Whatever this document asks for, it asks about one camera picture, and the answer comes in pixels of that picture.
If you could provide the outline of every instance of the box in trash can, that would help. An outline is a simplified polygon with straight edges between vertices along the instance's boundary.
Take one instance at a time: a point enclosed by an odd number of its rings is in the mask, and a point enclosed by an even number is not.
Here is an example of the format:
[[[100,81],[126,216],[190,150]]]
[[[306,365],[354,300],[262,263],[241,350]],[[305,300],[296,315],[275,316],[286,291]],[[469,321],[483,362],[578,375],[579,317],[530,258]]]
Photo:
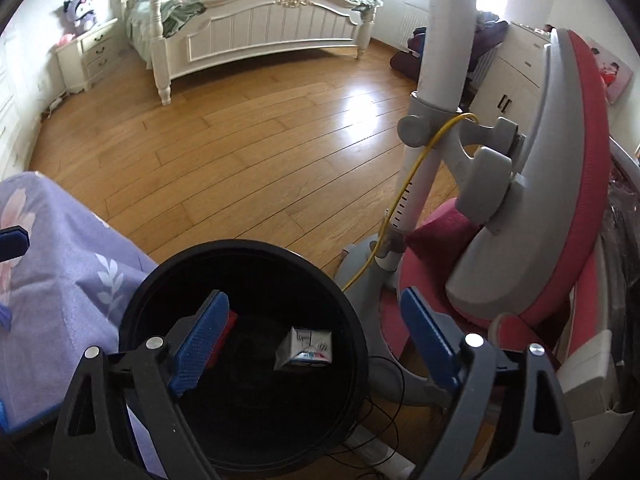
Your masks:
[[[276,351],[274,370],[331,364],[331,332],[292,328]]]

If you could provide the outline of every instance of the photo of person in red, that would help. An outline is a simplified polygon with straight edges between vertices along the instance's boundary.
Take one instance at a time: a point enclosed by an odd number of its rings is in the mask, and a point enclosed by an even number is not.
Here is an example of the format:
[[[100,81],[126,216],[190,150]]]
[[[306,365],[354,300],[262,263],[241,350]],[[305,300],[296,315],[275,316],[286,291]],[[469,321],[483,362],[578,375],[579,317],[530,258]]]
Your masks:
[[[587,44],[590,46],[591,53],[598,65],[607,101],[613,104],[620,97],[620,94],[625,91],[633,72],[619,58],[595,41],[587,39]]]

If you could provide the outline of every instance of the bed footboard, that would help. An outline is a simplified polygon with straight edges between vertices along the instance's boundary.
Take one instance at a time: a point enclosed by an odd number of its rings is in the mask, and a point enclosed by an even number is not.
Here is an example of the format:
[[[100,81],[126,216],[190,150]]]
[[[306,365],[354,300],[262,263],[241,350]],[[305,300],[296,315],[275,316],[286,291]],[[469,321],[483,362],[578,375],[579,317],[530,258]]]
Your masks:
[[[152,0],[152,64],[162,104],[170,81],[204,68],[275,52],[369,46],[376,9],[346,0],[202,0],[205,12],[177,34],[162,37],[160,5]]]

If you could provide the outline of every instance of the black trash can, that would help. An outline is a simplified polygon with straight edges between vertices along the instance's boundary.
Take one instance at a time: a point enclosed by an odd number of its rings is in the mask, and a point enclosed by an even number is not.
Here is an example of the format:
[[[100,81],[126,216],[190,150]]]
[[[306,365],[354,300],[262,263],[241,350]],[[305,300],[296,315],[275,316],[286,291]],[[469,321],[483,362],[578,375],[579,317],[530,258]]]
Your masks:
[[[189,248],[161,264],[133,296],[120,350],[165,335],[214,289],[238,320],[214,368],[179,401],[211,464],[254,478],[299,469],[340,444],[367,393],[367,347],[358,318],[337,285],[304,258],[251,240]],[[333,363],[274,371],[292,328],[330,330]]]

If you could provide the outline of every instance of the metal bolt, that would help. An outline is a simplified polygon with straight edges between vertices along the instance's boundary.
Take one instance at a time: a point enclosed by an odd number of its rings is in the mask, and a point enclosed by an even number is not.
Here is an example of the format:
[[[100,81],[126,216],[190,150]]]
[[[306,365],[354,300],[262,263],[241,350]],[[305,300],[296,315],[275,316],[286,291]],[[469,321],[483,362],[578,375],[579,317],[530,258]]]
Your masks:
[[[100,349],[97,346],[89,346],[89,348],[84,351],[84,357],[93,359],[94,357],[98,357],[99,353]]]
[[[529,351],[533,355],[544,355],[545,354],[545,349],[542,348],[542,345],[539,345],[538,343],[531,343],[529,345]]]
[[[484,344],[484,339],[479,334],[469,333],[465,335],[465,342],[473,348],[480,348]]]
[[[156,350],[160,348],[162,344],[164,344],[164,341],[158,336],[150,337],[146,340],[146,347],[149,348],[149,350]]]

